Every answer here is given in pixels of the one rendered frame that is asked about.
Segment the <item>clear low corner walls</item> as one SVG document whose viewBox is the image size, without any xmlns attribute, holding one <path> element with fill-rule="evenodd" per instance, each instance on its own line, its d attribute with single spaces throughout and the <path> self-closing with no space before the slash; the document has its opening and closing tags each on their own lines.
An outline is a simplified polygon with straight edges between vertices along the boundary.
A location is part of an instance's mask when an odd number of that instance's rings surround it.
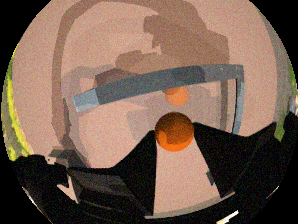
<svg viewBox="0 0 298 224">
<path fill-rule="evenodd" d="M 217 121 L 216 128 L 221 131 L 231 133 L 234 123 L 235 112 L 235 79 L 216 81 L 217 89 Z M 206 169 L 206 175 L 209 177 L 210 183 L 213 184 L 212 173 L 209 167 Z"/>
</svg>

